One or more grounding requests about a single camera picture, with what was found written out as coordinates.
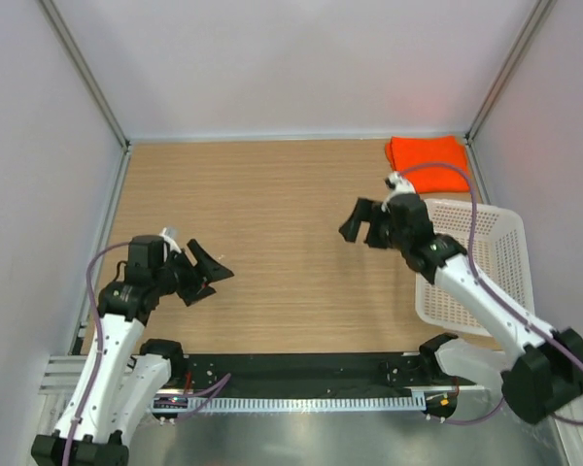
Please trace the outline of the orange t shirt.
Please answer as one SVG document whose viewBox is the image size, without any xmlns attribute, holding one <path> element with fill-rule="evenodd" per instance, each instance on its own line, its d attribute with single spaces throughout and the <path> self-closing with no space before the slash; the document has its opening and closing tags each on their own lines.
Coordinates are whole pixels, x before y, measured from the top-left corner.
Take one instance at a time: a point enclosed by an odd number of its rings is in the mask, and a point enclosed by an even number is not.
<svg viewBox="0 0 583 466">
<path fill-rule="evenodd" d="M 465 179 L 448 164 L 469 175 L 466 151 L 455 136 L 438 138 L 391 137 L 385 155 L 392 169 L 404 172 L 420 194 L 461 193 L 468 191 Z"/>
</svg>

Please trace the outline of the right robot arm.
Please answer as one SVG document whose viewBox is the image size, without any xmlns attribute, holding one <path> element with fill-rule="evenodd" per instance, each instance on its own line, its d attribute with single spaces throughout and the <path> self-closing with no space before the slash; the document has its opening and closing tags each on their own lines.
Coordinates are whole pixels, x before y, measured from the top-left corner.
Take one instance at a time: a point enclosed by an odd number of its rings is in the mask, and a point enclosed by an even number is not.
<svg viewBox="0 0 583 466">
<path fill-rule="evenodd" d="M 465 307 L 499 343 L 505 361 L 489 383 L 521 420 L 537 424 L 583 395 L 582 337 L 555 329 L 506 294 L 457 239 L 435 231 L 419 195 L 360 198 L 339 232 L 353 243 L 364 222 L 369 247 L 398 250 L 412 271 Z"/>
</svg>

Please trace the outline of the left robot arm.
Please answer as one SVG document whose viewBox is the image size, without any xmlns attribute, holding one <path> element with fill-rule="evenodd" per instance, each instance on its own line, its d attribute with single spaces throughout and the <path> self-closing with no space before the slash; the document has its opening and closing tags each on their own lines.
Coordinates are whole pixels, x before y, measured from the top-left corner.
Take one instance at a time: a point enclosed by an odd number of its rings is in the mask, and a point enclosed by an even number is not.
<svg viewBox="0 0 583 466">
<path fill-rule="evenodd" d="M 181 343 L 150 339 L 128 362 L 162 298 L 191 306 L 213 294 L 233 272 L 191 239 L 180 247 L 162 230 L 124 243 L 127 254 L 113 279 L 88 298 L 94 322 L 91 348 L 75 390 L 52 432 L 35 437 L 38 465 L 125 465 L 141 418 L 163 388 L 187 374 Z"/>
</svg>

